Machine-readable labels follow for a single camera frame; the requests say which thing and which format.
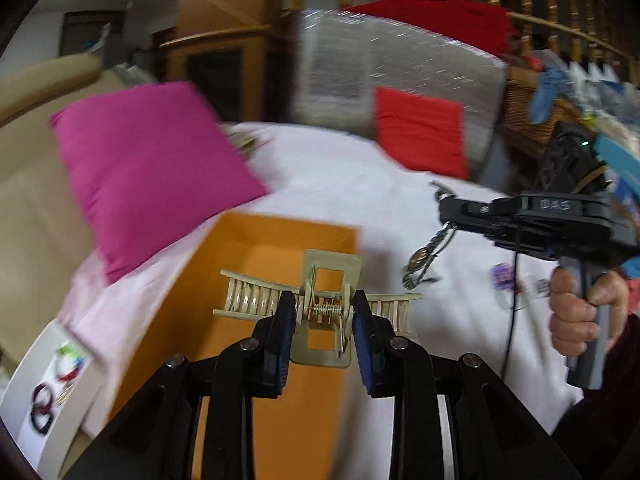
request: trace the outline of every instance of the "orange box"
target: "orange box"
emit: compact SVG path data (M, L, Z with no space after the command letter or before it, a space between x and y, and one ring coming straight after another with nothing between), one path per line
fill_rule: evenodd
M254 323L214 317L223 308L227 269L271 282L300 286L307 249L354 254L353 228L238 212L221 215L169 292L125 374L111 418L172 353L191 361L220 354L250 336ZM339 290L340 276L318 273L316 287ZM254 456L260 480L330 477L340 423L345 371L289 364L277 400L254 399ZM204 425L196 440L193 478L200 478Z

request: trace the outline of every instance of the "grey handle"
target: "grey handle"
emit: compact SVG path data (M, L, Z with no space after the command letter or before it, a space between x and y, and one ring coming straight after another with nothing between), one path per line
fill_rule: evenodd
M608 270L573 258L560 258L559 263L575 277L577 286L574 293L580 298L586 298L591 285ZM566 382L571 386L588 390L599 390L602 387L602 371L606 357L604 350L609 333L609 309L610 305L602 305L596 310L593 322L600 325L600 337L595 341L589 341L582 355L568 357L566 360L569 367Z

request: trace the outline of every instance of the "hand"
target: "hand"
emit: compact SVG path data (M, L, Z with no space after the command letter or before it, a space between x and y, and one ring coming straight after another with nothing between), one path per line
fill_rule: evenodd
M592 322L596 306L610 304L608 352L622 334L628 316L625 280L612 270L603 274L589 290L588 302L574 296L575 287L576 281L568 270L558 267L554 271L549 298L554 313L549 322L551 343L562 355L580 355L587 349L586 342L600 335L600 327Z

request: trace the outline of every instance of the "pink pillow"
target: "pink pillow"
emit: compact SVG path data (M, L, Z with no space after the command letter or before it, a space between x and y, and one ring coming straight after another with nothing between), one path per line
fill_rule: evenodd
M266 193L218 120L186 82L88 97L51 117L108 282L210 216Z

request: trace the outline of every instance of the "dark red sleeve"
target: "dark red sleeve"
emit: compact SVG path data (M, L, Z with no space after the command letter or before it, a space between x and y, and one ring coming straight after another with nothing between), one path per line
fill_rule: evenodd
M600 478L640 421L640 319L629 315L607 356L601 390L585 390L554 431L584 480Z

